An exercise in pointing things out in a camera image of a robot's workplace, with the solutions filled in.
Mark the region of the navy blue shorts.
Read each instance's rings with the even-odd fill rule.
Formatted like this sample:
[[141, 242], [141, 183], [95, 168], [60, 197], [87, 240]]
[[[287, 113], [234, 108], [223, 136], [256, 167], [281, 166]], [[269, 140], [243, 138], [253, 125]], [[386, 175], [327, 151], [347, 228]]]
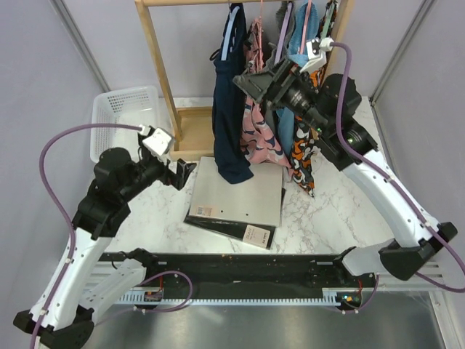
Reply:
[[253, 177], [250, 163], [240, 147], [246, 96], [232, 80], [242, 74], [246, 65], [244, 44], [248, 29], [243, 5], [236, 20], [236, 28], [235, 47], [228, 60], [220, 60], [222, 43], [210, 57], [216, 73], [211, 115], [214, 160], [218, 173], [230, 184], [238, 184]]

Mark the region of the light blue hanger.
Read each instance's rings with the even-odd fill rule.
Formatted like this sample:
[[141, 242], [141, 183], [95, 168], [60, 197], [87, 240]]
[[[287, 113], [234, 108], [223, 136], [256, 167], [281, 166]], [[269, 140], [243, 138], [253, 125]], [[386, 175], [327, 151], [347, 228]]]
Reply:
[[237, 28], [236, 20], [240, 13], [242, 4], [231, 4], [229, 7], [229, 15], [227, 17], [226, 27], [223, 35], [220, 60], [227, 61], [229, 56], [233, 53], [235, 47]]

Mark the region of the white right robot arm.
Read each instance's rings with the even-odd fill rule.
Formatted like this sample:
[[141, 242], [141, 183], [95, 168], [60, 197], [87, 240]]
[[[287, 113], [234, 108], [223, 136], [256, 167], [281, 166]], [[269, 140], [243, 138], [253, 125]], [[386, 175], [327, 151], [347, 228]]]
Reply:
[[290, 108], [306, 127], [316, 129], [323, 156], [361, 189], [393, 234], [386, 242], [341, 253], [341, 263], [332, 270], [334, 281], [349, 286], [359, 275], [380, 271], [402, 281], [427, 280], [421, 269], [449, 248], [457, 227], [430, 215], [389, 168], [370, 132], [355, 119], [362, 98], [353, 79], [332, 74], [317, 89], [299, 71], [295, 62], [282, 59], [262, 73], [264, 100]]

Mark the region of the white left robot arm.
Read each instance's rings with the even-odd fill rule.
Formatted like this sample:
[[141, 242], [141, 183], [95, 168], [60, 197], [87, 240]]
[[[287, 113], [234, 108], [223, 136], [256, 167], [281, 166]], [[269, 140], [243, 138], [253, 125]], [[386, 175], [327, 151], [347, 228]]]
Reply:
[[[94, 167], [94, 180], [87, 195], [79, 203], [75, 216], [70, 217], [47, 179], [47, 152], [67, 135], [101, 128], [135, 131], [139, 160], [133, 161], [125, 148], [109, 148], [102, 152]], [[47, 348], [81, 348], [93, 331], [99, 310], [109, 308], [133, 286], [151, 286], [157, 282], [158, 266], [143, 261], [149, 254], [138, 249], [125, 260], [129, 271], [112, 274], [94, 289], [89, 300], [81, 296], [95, 264], [129, 216], [129, 202], [156, 181], [177, 190], [184, 187], [195, 164], [180, 159], [177, 170], [171, 171], [166, 154], [173, 144], [174, 136], [163, 128], [144, 124], [92, 123], [66, 129], [43, 147], [39, 156], [41, 180], [65, 219], [69, 237], [41, 298], [31, 309], [15, 316], [14, 325], [31, 335], [31, 348], [38, 342]]]

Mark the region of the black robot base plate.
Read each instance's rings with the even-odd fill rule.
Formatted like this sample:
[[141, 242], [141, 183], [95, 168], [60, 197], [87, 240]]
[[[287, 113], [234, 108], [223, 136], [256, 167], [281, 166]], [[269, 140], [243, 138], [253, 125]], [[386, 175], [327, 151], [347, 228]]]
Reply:
[[146, 276], [173, 270], [189, 280], [164, 276], [168, 298], [251, 299], [317, 297], [324, 289], [369, 289], [372, 272], [352, 276], [335, 254], [153, 254], [137, 249], [133, 257], [147, 267]]

